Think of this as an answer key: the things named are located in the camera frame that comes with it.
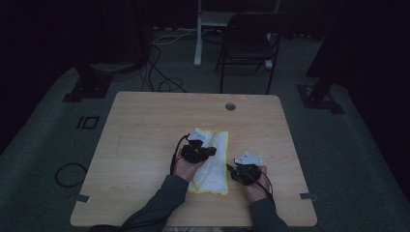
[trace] wooden table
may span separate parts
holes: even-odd
[[[228,162],[244,151],[264,160],[278,215],[291,226],[316,223],[300,196],[308,187],[278,97],[121,92],[80,192],[90,199],[76,202],[72,225],[122,224],[155,194],[178,140],[194,128],[229,131]],[[167,226],[251,226],[243,187],[230,178],[228,187],[227,196],[187,193]]]

